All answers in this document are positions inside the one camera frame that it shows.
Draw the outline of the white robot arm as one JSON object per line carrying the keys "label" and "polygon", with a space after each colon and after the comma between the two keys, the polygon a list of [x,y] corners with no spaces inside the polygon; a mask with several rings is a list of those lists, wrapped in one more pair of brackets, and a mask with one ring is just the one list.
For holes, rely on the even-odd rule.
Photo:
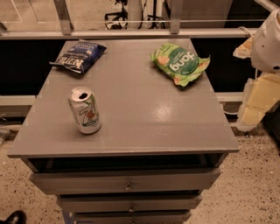
{"label": "white robot arm", "polygon": [[250,131],[265,114],[280,101],[280,9],[273,10],[267,19],[240,46],[233,55],[250,58],[252,67],[260,76],[248,79],[238,111],[236,127]]}

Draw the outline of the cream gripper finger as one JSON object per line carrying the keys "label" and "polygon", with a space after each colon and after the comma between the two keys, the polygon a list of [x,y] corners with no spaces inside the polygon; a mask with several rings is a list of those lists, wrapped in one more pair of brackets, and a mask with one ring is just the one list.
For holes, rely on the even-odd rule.
{"label": "cream gripper finger", "polygon": [[248,79],[238,111],[237,129],[251,131],[279,101],[279,73],[261,73],[256,80]]}
{"label": "cream gripper finger", "polygon": [[246,59],[251,57],[251,47],[253,38],[250,37],[239,45],[233,52],[233,55],[239,59]]}

